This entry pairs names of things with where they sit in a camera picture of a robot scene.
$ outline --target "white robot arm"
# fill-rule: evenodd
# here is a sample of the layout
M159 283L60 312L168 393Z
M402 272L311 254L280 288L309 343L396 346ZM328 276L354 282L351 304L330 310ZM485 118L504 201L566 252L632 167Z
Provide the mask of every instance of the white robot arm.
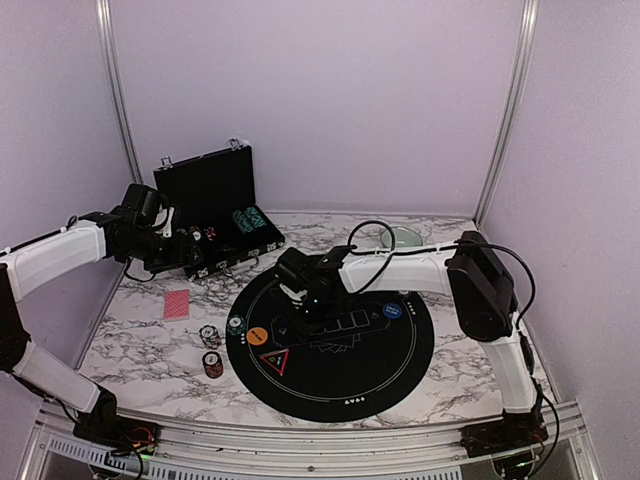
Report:
M463 445L471 457L497 453L535 444L548 434L542 390L532 377L533 351L518 329L513 278L493 249L510 252L487 244L478 232L432 247L367 251L354 249L350 239L321 258L290 248L276 264L280 289L274 293L291 305L289 323L301 338L324 328L360 293L453 296L462 331L480 344L493 367L504 408L500 421L465 427Z
M450 242L434 246L434 252L394 256L380 276L363 291L407 290L451 296L447 261L453 258L455 250L442 248L455 245L454 242ZM412 250L419 251L424 248L404 248L400 252L409 254ZM371 255L358 256L349 254L345 257L344 265L338 273L348 293L353 294L363 288L376 272L381 270L389 255L389 252L370 253ZM502 393L505 412L529 413L535 406L537 392L520 345L521 337L516 329L516 318L516 312L510 314L511 328L505 329L504 336L490 342L478 340L478 343L493 368Z
M122 421L115 397L36 345L16 304L50 280L103 258L138 258L151 273L197 264L195 240L183 231L171 234L174 211L157 191L132 184L111 213L91 213L0 252L0 370L78 411L79 436L117 443Z

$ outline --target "lavender wall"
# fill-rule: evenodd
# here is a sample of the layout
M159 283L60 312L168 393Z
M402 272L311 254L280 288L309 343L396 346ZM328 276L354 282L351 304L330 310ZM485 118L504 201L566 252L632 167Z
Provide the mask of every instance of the lavender wall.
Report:
M143 174L256 147L260 205L471 216L522 2L112 2Z
M110 209L128 173L91 0L0 4L0 245ZM20 304L36 342L72 363L116 274L83 267ZM37 397L0 377L0 478L13 479Z
M639 152L640 4L541 2L486 230L531 264L529 324L607 479L640 478Z

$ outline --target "aluminum frame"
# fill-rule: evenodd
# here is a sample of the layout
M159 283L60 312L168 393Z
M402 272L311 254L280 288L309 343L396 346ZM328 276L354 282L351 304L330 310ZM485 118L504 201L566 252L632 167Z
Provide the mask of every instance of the aluminum frame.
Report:
M482 193L478 200L476 212L473 220L478 227L483 227L491 205L491 200L495 194L496 186L500 172L504 166L509 147L509 140L513 129L514 119L518 112L518 107L522 101L522 94L531 63L531 53L533 51L533 38L538 18L538 0L525 0L522 11L522 23L520 25L520 36L516 47L516 57L513 64L513 72L511 74L511 85L507 96L507 104L505 105L502 123L498 131L496 146L493 150L491 164L487 177L482 187Z
M583 480L599 480L595 457L576 402L558 405L560 439L569 440ZM460 446L467 422L376 429L294 429L199 422L121 410L122 415L161 425L155 468L179 467L230 475L280 478L410 476L510 455L470 459ZM550 439L555 424L543 409ZM53 403L42 405L18 478L40 478L52 436L71 438L73 424ZM135 462L131 462L134 471Z
M98 15L98 32L100 34L100 43L102 45L111 98L116 113L116 120L118 121L120 138L127 157L127 164L129 165L129 173L134 183L144 183L142 173L140 172L138 155L136 154L136 149L133 144L133 136L131 134L131 126L129 125L122 81L120 79L116 42L113 34L113 25L111 23L110 1L96 0L96 12Z

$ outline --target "white marble surface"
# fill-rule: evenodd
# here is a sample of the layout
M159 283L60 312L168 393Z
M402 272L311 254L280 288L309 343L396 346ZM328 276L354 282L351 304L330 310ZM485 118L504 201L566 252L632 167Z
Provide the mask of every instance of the white marble surface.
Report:
M351 229L372 216L272 214L270 218L287 240L305 253L325 253L344 244ZM459 238L473 229L467 220L419 217L380 217L394 226L419 232L425 243ZM356 242L378 244L378 235ZM461 332L453 300L424 295L436 332L434 357L416 389L389 410L374 417L342 424L320 424L281 414L264 405L240 382L219 349L224 374L215 380L202 369L206 352L198 336L206 324L224 335L227 312L242 288L270 267L282 252L261 256L257 269L233 278L218 275L189 282L180 272L165 273L150 283L126 280L118 289L108 313L87 352L81 373L116 394L121 407L184 419L235 425L316 428L368 428L450 422L499 414L500 393L491 367L476 342ZM188 320L163 320L164 295L189 289ZM548 390L544 372L536 376Z

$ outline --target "black briefcase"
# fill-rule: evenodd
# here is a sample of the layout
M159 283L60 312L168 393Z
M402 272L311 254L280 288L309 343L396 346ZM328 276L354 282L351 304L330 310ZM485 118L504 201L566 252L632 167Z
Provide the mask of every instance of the black briefcase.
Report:
M232 148L154 170L158 190L178 207L177 228L192 232L204 263L184 269L202 278L230 269L284 245L284 236L256 205L252 149Z

